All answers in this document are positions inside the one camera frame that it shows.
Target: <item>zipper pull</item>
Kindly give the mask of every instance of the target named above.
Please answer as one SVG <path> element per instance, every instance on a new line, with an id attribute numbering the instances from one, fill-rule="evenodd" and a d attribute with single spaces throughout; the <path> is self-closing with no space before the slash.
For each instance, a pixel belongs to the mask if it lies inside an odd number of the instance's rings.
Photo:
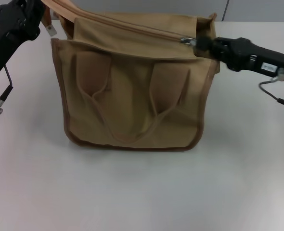
<path id="1" fill-rule="evenodd" d="M 191 37 L 181 38 L 181 43 L 186 44 L 188 46 L 195 47 L 196 46 L 196 39 L 195 38 L 191 38 Z"/>

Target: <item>white label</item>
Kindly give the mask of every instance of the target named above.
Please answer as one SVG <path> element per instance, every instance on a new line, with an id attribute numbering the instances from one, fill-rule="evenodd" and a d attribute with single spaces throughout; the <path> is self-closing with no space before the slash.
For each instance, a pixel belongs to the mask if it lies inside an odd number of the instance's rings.
<path id="1" fill-rule="evenodd" d="M 267 64 L 267 63 L 263 63 L 261 69 L 266 70 L 266 71 L 270 71 L 275 73 L 277 71 L 277 66 L 272 65 L 272 64 Z"/>
<path id="2" fill-rule="evenodd" d="M 52 24 L 50 26 L 47 26 L 46 30 L 48 31 L 50 37 L 53 37 L 57 34 L 56 29 L 54 28 Z"/>

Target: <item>robotic arm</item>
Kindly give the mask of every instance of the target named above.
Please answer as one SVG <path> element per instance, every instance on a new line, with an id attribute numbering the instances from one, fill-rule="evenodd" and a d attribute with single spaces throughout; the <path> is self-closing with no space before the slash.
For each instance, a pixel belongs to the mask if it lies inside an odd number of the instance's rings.
<path id="1" fill-rule="evenodd" d="M 0 6 L 0 71 L 22 43 L 39 36 L 44 11 L 45 5 L 40 0 L 12 0 Z M 12 89 L 10 84 L 0 97 L 0 114 Z"/>
<path id="2" fill-rule="evenodd" d="M 8 77 L 6 63 L 22 43 L 39 36 L 39 24 L 44 12 L 45 5 L 41 0 L 12 0 L 0 6 L 0 71 L 5 68 Z M 214 59 L 226 63 L 232 71 L 250 70 L 272 77 L 271 81 L 262 82 L 259 87 L 284 105 L 283 99 L 274 97 L 261 86 L 284 81 L 284 54 L 256 46 L 245 38 L 183 38 L 181 43 L 209 51 Z M 10 85 L 0 96 L 0 114 L 3 112 L 1 106 L 12 89 L 10 80 Z"/>
<path id="3" fill-rule="evenodd" d="M 225 63 L 232 71 L 249 70 L 272 77 L 271 81 L 262 82 L 259 87 L 277 102 L 284 105 L 283 99 L 274 97 L 261 86 L 276 81 L 284 81 L 284 54 L 256 46 L 245 38 L 211 39 L 203 36 L 184 38 L 182 43 L 201 51 L 209 51 L 214 59 Z"/>

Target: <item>zipper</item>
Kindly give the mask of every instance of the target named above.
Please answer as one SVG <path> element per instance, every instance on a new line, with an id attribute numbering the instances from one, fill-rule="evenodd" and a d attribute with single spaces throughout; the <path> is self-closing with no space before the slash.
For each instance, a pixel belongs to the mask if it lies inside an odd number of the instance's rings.
<path id="1" fill-rule="evenodd" d="M 78 16 L 81 16 L 81 17 L 84 17 L 84 18 L 87 18 L 87 19 L 90 19 L 90 20 L 93 20 L 93 21 L 96 21 L 96 22 L 99 22 L 99 23 L 102 23 L 102 24 L 105 24 L 105 25 L 108 25 L 108 26 L 113 26 L 113 27 L 116 27 L 116 28 L 120 28 L 120 29 L 124 29 L 124 30 L 127 30 L 127 31 L 136 32 L 136 33 L 140 33 L 140 34 L 146 34 L 146 35 L 156 37 L 156 38 L 162 38 L 162 39 L 168 39 L 168 40 L 171 40 L 171 41 L 177 41 L 177 42 L 180 42 L 180 43 L 184 43 L 186 45 L 192 45 L 188 41 L 193 40 L 193 38 L 191 38 L 189 36 L 184 36 L 182 34 L 171 32 L 171 31 L 159 30 L 159 29 L 155 29 L 155 28 L 152 28 L 152 27 L 148 27 L 148 26 L 141 26 L 141 25 L 137 25 L 137 24 L 133 24 L 133 23 L 124 22 L 124 21 L 121 21 L 121 20 L 117 20 L 117 19 L 114 19 L 114 18 L 104 16 L 104 15 L 100 15 L 100 14 L 96 14 L 96 13 L 90 13 L 90 12 L 82 10 L 78 7 L 77 8 L 79 10 L 76 10 L 73 7 L 70 7 L 69 5 L 67 5 L 66 3 L 63 3 L 61 0 L 52 0 L 52 1 L 54 1 L 56 4 L 61 5 L 62 7 L 67 9 L 68 11 L 70 11 L 70 12 L 72 12 L 72 13 L 78 15 Z"/>
<path id="2" fill-rule="evenodd" d="M 54 43 L 56 43 L 57 46 L 59 46 L 59 47 L 61 46 L 61 40 L 60 39 L 52 38 L 52 41 Z M 154 58 L 154 57 L 145 57 L 145 56 L 132 55 L 132 54 L 124 54 L 124 53 L 121 53 L 121 52 L 115 52 L 115 51 L 111 51 L 111 50 L 106 50 L 106 49 L 94 46 L 92 44 L 85 43 L 83 41 L 71 40 L 70 42 L 74 43 L 74 44 L 80 44 L 80 45 L 88 46 L 88 47 L 91 47 L 91 48 L 95 48 L 96 50 L 100 50 L 100 51 L 103 51 L 103 52 L 109 52 L 109 53 L 112 53 L 112 54 L 119 54 L 119 55 L 123 55 L 123 56 L 127 56 L 127 57 L 136 57 L 136 58 L 142 58 L 142 59 L 148 59 L 148 60 L 150 60 L 150 59 L 152 59 L 152 60 L 196 60 L 196 57 L 177 57 L 177 58 L 163 58 L 163 57 L 159 57 L 159 58 Z"/>

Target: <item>brown trim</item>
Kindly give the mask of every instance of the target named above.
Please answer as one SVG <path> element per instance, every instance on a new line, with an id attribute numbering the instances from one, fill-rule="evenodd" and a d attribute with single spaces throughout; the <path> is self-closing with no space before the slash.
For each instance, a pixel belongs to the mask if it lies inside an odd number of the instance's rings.
<path id="1" fill-rule="evenodd" d="M 143 28 L 147 28 L 147 29 L 151 29 L 151 30 L 155 30 L 155 31 L 161 31 L 161 32 L 165 32 L 165 33 L 168 33 L 168 34 L 173 34 L 173 35 L 177 35 L 177 36 L 181 36 L 181 37 L 186 36 L 186 35 L 179 34 L 179 33 L 173 32 L 173 31 L 166 31 L 166 30 L 161 30 L 161 29 L 158 29 L 158 28 L 153 28 L 153 27 L 150 27 L 150 26 L 143 26 L 143 25 L 134 24 L 134 23 L 131 23 L 131 22 L 128 22 L 128 21 L 122 21 L 122 20 L 119 20 L 119 19 L 108 17 L 107 15 L 101 14 L 101 13 L 88 12 L 88 11 L 76 6 L 75 4 L 73 4 L 71 2 L 71 0 L 69 0 L 70 4 L 68 4 L 68 0 L 65 0 L 65 1 L 67 1 L 67 3 L 63 0 L 49 0 L 49 1 L 54 2 L 58 6 L 62 7 L 62 9 L 65 9 L 65 10 L 75 14 L 77 17 L 82 17 L 82 18 L 94 20 L 94 21 L 97 21 L 97 22 L 101 22 L 103 24 L 106 24 L 106 23 L 103 22 L 101 18 L 103 18 L 103 20 L 105 20 L 105 21 L 109 20 L 109 21 L 112 21 L 112 22 L 119 22 L 119 23 L 128 24 L 128 25 L 132 25 L 132 26 L 143 27 Z M 46 0 L 42 0 L 42 2 L 45 5 L 49 6 L 51 9 L 56 10 L 53 7 L 51 7 L 49 5 L 49 2 L 46 2 Z"/>
<path id="2" fill-rule="evenodd" d="M 61 59 L 59 57 L 59 48 L 60 48 L 60 42 L 59 39 L 53 38 L 52 39 L 52 57 L 53 57 L 53 63 L 55 66 L 55 71 L 57 75 L 57 79 L 60 85 L 61 90 L 61 97 L 62 97 L 62 105 L 63 105 L 63 115 L 64 115 L 64 130 L 67 137 L 72 141 L 73 143 L 77 144 L 78 146 L 86 146 L 86 147 L 96 147 L 96 148 L 104 148 L 104 149 L 119 149 L 119 150 L 128 150 L 128 151 L 187 151 L 192 149 L 197 145 L 197 143 L 200 141 L 203 129 L 204 129 L 204 111 L 206 106 L 206 100 L 208 96 L 208 92 L 213 80 L 213 77 L 215 75 L 215 72 L 218 68 L 219 63 L 217 61 L 211 61 L 209 70 L 207 73 L 207 77 L 203 86 L 203 90 L 200 96 L 200 102 L 199 102 L 199 123 L 197 128 L 197 133 L 195 135 L 195 138 L 193 141 L 187 146 L 187 147 L 175 147 L 175 148 L 129 148 L 129 147 L 118 147 L 118 146 L 112 146 L 112 145 L 101 145 L 101 144 L 95 144 L 88 141 L 82 141 L 77 136 L 75 136 L 70 130 L 69 130 L 69 111 L 67 106 L 67 100 L 66 100 L 66 91 L 63 81 L 63 73 L 62 73 L 62 64 Z"/>
<path id="3" fill-rule="evenodd" d="M 187 150 L 192 149 L 193 147 L 195 147 L 200 139 L 202 138 L 203 135 L 203 131 L 204 131 L 204 113 L 205 113 L 205 107 L 206 107 L 206 100 L 207 100 L 207 96 L 210 90 L 210 86 L 213 82 L 215 73 L 218 69 L 218 66 L 220 65 L 220 63 L 218 61 L 211 61 L 210 66 L 209 66 L 209 70 L 207 73 L 207 77 L 203 86 L 203 90 L 200 96 L 200 103 L 199 103 L 199 112 L 198 112 L 198 117 L 199 117 L 199 123 L 198 123 L 198 131 L 196 133 L 196 136 L 194 138 L 194 140 L 192 141 L 191 144 L 189 144 L 189 146 L 187 147 Z"/>
<path id="4" fill-rule="evenodd" d="M 50 15 L 50 8 L 48 6 L 45 6 L 45 12 L 44 15 L 41 19 L 41 22 L 45 27 L 51 26 L 52 20 L 51 20 L 51 15 Z"/>
<path id="5" fill-rule="evenodd" d="M 212 14 L 209 16 L 209 18 L 211 18 L 212 21 L 215 21 L 216 18 L 217 18 L 217 16 L 218 16 L 217 13 L 214 12 L 214 13 L 212 13 Z"/>

